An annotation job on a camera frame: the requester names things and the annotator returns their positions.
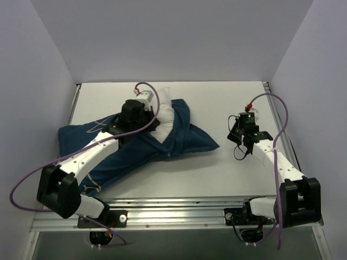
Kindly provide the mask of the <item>blue patterned pillowcase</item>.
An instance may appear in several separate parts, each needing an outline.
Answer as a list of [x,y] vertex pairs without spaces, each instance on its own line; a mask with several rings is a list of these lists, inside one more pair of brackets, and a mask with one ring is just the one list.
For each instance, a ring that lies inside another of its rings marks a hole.
[[[82,194],[94,196],[123,177],[152,161],[180,157],[189,153],[210,152],[219,145],[205,131],[190,122],[190,109],[183,99],[173,101],[173,129],[163,142],[152,133],[139,133],[123,148],[98,164],[79,186]],[[61,127],[57,136],[60,156],[81,150],[112,121],[114,115],[83,125]]]

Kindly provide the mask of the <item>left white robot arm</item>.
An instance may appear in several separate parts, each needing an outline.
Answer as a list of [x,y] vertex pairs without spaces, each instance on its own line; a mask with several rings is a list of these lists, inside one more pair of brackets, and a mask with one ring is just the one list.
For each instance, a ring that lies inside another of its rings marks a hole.
[[106,204],[82,195],[79,185],[92,169],[135,134],[155,130],[159,125],[156,115],[148,100],[126,100],[121,112],[87,146],[42,169],[37,201],[64,219],[87,216],[95,226],[105,226],[110,219]]

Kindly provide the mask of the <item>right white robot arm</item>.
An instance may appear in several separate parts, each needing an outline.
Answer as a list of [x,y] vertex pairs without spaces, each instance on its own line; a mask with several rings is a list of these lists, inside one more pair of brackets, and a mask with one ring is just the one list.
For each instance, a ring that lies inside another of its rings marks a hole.
[[246,148],[274,175],[276,197],[247,199],[241,209],[242,220],[254,223],[260,217],[276,220],[283,228],[315,223],[321,220],[321,185],[296,169],[277,149],[272,136],[260,131],[253,112],[235,117],[228,140]]

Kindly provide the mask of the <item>white pillow insert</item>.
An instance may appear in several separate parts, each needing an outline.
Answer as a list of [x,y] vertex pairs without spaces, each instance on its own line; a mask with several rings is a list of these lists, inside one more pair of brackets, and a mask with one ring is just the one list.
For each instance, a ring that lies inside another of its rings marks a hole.
[[170,88],[164,87],[157,90],[159,96],[159,113],[157,120],[160,125],[150,134],[160,143],[163,143],[174,127],[175,111],[172,107]]

